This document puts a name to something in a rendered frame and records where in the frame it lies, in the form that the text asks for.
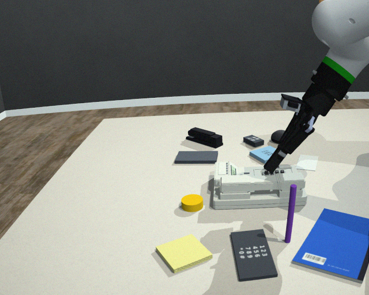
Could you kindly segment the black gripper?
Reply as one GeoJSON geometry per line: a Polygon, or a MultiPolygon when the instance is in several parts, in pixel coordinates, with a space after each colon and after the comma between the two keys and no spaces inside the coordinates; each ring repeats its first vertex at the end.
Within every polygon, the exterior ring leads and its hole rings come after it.
{"type": "Polygon", "coordinates": [[[312,126],[318,116],[326,116],[336,102],[313,83],[303,95],[302,100],[307,104],[306,108],[304,111],[300,109],[299,113],[294,113],[279,141],[280,144],[264,165],[264,169],[270,173],[277,169],[287,154],[292,154],[315,131],[312,126]]]}

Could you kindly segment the blue notebook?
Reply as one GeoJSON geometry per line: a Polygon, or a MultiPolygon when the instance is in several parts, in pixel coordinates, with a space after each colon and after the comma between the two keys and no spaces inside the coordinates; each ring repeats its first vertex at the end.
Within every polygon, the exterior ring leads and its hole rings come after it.
{"type": "Polygon", "coordinates": [[[324,208],[292,264],[362,284],[369,265],[369,219],[324,208]]]}

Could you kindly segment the white rectangular sheet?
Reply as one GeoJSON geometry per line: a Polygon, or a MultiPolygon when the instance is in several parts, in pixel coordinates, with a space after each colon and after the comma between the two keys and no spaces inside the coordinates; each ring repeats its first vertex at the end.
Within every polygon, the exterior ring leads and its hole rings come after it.
{"type": "Polygon", "coordinates": [[[318,156],[310,155],[300,155],[298,163],[296,165],[297,169],[316,171],[318,156]]]}

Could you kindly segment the purple cylinder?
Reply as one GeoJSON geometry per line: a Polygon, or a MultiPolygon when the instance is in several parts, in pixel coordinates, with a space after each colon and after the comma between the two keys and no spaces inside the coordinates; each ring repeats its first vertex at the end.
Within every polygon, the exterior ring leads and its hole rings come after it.
{"type": "Polygon", "coordinates": [[[290,243],[290,240],[291,240],[296,190],[297,190],[297,186],[295,184],[292,184],[290,186],[289,208],[288,208],[288,217],[287,217],[287,225],[286,225],[286,233],[285,233],[285,243],[290,243]]]}

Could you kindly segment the yellow short cylinder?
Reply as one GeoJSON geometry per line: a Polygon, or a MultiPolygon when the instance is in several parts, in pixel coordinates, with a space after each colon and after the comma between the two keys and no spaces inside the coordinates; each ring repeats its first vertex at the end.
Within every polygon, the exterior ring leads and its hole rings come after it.
{"type": "Polygon", "coordinates": [[[186,195],[181,202],[182,209],[187,212],[196,212],[203,208],[203,198],[197,194],[186,195]]]}

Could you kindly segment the grey phone keypad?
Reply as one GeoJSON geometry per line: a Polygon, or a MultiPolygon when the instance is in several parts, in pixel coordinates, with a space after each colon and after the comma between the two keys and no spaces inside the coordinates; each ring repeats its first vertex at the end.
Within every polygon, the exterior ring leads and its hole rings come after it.
{"type": "Polygon", "coordinates": [[[239,281],[278,277],[263,229],[231,232],[239,281]]]}

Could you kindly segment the pale yellow sticky note pad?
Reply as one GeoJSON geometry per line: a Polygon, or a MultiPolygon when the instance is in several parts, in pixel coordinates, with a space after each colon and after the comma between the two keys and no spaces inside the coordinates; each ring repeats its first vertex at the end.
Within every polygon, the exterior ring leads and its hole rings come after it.
{"type": "Polygon", "coordinates": [[[180,272],[213,258],[192,234],[156,246],[156,251],[174,272],[180,272]]]}

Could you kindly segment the dark grey computer mouse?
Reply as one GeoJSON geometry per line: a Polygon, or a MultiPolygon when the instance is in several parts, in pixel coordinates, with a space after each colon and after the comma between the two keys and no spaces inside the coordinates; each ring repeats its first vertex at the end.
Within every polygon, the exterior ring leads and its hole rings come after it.
{"type": "Polygon", "coordinates": [[[279,140],[281,139],[284,132],[285,132],[285,130],[277,130],[277,131],[273,132],[273,134],[271,135],[271,140],[274,143],[280,144],[279,140]]]}

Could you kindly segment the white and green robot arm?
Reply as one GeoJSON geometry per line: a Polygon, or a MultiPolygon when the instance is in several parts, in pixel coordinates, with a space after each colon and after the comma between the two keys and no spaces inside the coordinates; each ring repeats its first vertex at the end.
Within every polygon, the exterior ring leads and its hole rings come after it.
{"type": "MultiPolygon", "coordinates": [[[[324,0],[312,15],[315,35],[330,47],[311,81],[331,98],[348,99],[349,87],[369,64],[369,0],[324,0]]],[[[307,104],[281,94],[282,109],[298,112],[307,104]]]]}

